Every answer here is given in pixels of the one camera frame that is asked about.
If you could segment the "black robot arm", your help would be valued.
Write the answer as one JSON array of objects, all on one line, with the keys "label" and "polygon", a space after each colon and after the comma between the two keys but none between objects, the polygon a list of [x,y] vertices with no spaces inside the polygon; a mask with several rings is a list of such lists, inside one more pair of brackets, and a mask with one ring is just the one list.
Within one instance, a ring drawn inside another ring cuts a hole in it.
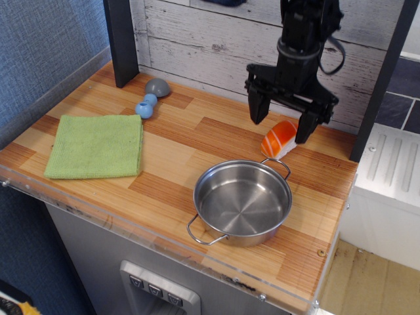
[{"label": "black robot arm", "polygon": [[341,53],[332,35],[343,13],[338,1],[282,1],[282,35],[275,66],[249,64],[245,82],[251,120],[259,124],[272,101],[301,113],[295,142],[304,144],[318,125],[329,123],[339,99],[318,81],[326,41]]}]

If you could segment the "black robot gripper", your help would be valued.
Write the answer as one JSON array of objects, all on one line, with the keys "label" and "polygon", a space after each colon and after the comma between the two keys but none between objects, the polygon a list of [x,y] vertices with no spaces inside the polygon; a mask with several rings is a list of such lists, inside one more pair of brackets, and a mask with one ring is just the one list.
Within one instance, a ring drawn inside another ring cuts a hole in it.
[{"label": "black robot gripper", "polygon": [[271,101],[303,113],[295,142],[304,144],[319,124],[329,123],[339,99],[318,81],[324,42],[296,50],[278,39],[275,66],[248,64],[245,88],[251,120],[258,125],[269,112]]}]

